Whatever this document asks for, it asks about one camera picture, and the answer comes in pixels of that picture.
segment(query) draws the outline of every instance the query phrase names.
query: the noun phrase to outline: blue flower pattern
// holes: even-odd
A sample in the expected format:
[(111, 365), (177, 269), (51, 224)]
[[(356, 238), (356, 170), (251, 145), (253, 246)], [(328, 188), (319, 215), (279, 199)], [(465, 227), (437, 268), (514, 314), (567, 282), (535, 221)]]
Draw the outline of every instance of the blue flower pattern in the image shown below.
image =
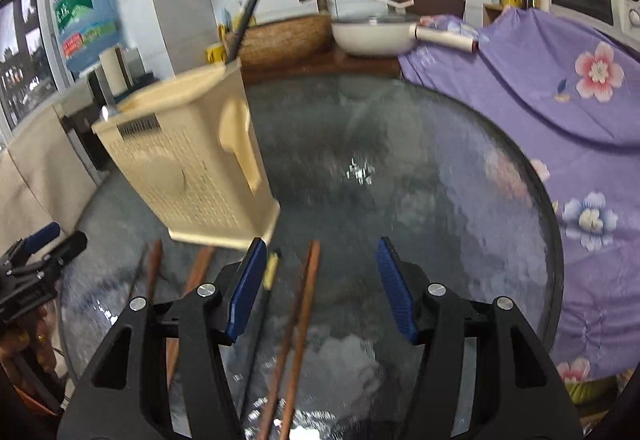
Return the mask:
[(562, 211), (566, 236), (569, 239), (579, 239), (580, 244), (589, 252), (613, 243), (618, 216), (607, 209), (606, 204), (607, 200), (602, 193), (589, 193), (583, 201), (573, 199), (566, 203)]

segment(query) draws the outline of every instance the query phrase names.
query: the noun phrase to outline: blue gripper pad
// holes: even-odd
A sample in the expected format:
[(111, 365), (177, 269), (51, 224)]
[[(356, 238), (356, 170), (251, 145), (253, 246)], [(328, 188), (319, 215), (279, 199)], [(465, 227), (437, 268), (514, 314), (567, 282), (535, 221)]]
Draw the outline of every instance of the blue gripper pad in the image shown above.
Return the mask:
[(414, 344), (418, 338), (418, 327), (414, 317), (414, 299), (400, 274), (400, 258), (388, 238), (383, 237), (378, 242), (376, 254), (378, 271), (385, 288), (386, 298), (391, 306), (391, 313), (396, 320), (396, 326), (407, 340)]
[(45, 245), (51, 243), (60, 235), (60, 226), (55, 221), (49, 223), (38, 232), (31, 234), (24, 239), (24, 251), (28, 254), (35, 254)]
[(234, 343), (244, 333), (266, 267), (267, 245), (257, 237), (242, 260), (242, 276), (229, 302), (229, 321), (225, 335)]

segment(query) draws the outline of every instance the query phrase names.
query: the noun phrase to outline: yellow cup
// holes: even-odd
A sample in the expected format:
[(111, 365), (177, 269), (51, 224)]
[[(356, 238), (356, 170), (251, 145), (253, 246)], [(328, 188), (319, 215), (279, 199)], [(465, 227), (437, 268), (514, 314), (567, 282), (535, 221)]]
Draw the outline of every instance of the yellow cup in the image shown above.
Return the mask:
[(225, 62), (226, 50), (224, 44), (219, 42), (207, 48), (207, 62), (215, 64), (216, 62)]

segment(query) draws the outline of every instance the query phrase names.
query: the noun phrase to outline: round glass tabletop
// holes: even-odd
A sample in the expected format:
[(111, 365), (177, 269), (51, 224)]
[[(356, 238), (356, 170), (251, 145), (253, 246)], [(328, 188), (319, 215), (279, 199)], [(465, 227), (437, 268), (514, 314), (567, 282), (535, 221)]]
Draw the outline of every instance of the round glass tabletop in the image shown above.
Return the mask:
[[(375, 260), (383, 235), (431, 282), (479, 301), (512, 298), (550, 349), (562, 300), (558, 225), (534, 168), (497, 127), (442, 94), (370, 76), (272, 82), (250, 88), (247, 98), (282, 207), (271, 242), (282, 260), (264, 328), (257, 337), (250, 322), (248, 333), (223, 352), (238, 398), (248, 374), (243, 352), (258, 341), (242, 417), (247, 438), (257, 433), (313, 239), (321, 242), (321, 266), (292, 439), (307, 431), (343, 438), (357, 421), (402, 420), (422, 349), (396, 330), (386, 301)], [(144, 242), (164, 241), (156, 302), (179, 295), (197, 252), (169, 239), (119, 173), (101, 185), (79, 228), (89, 245), (66, 270), (61, 291), (67, 361), (78, 374), (124, 307)], [(217, 251), (207, 279), (241, 256)], [(474, 364), (468, 341), (454, 433), (466, 429)], [(186, 432), (179, 373), (176, 382), (174, 427)]]

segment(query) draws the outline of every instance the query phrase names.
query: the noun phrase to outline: metal screw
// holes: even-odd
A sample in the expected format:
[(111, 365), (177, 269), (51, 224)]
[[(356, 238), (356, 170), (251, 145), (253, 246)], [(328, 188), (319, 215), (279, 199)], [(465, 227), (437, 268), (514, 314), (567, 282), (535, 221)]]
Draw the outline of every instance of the metal screw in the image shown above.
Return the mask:
[(204, 285), (198, 286), (198, 295), (200, 297), (209, 297), (216, 293), (216, 287), (214, 287), (211, 283), (204, 283)]
[(441, 297), (447, 293), (447, 289), (444, 288), (440, 283), (432, 283), (429, 285), (428, 289), (431, 295), (436, 297)]
[(142, 310), (146, 306), (146, 300), (143, 297), (136, 297), (132, 299), (129, 303), (129, 308), (131, 308), (134, 312), (138, 310)]
[(511, 310), (513, 308), (513, 301), (508, 297), (498, 297), (498, 308), (502, 310)]

